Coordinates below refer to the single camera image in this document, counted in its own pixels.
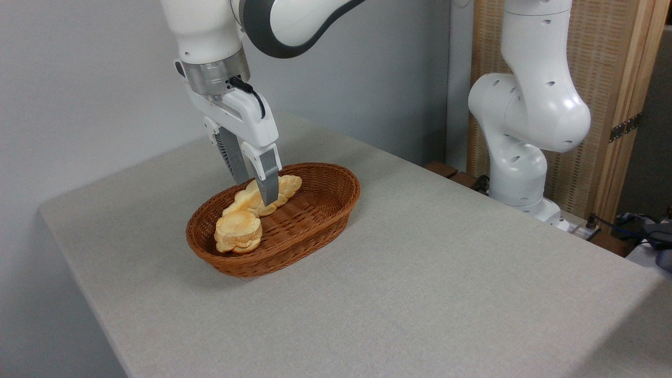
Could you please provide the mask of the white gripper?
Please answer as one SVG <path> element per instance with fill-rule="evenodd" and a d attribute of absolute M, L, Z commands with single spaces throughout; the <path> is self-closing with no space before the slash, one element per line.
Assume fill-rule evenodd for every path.
<path fill-rule="evenodd" d="M 245 156 L 254 168 L 262 202 L 265 206 L 274 203 L 282 168 L 276 146 L 278 129 L 267 101 L 246 83 L 246 60 L 200 65 L 176 60 L 175 66 L 193 105 L 216 122 L 212 129 L 215 143 L 235 182 L 241 185 L 249 179 Z"/>

